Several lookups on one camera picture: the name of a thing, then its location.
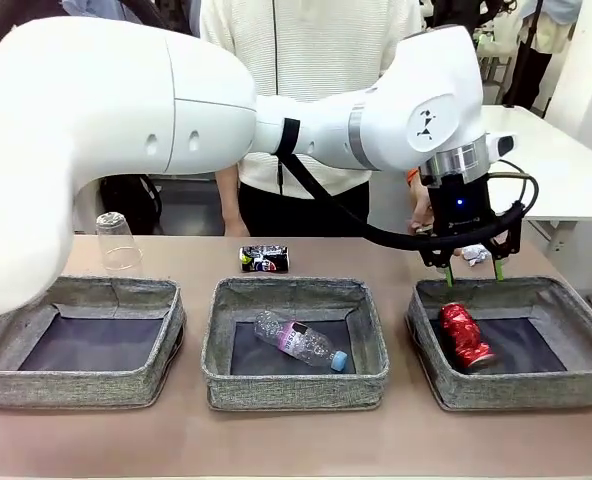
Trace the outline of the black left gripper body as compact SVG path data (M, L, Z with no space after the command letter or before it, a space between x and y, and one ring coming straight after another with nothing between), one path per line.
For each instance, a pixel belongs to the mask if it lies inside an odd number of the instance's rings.
M438 186L428 188L433 210L433 233L438 237L460 236L463 245L481 243L474 231L494 223L491 207L489 175L466 183L460 174L441 178Z

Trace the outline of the person's left hand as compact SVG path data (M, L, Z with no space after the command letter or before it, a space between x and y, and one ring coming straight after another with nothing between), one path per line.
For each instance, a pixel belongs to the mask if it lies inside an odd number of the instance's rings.
M411 179L410 194L413 205L410 233L416 234L420 229L429 227L433 223L433 211L428 189L422 184L418 175Z

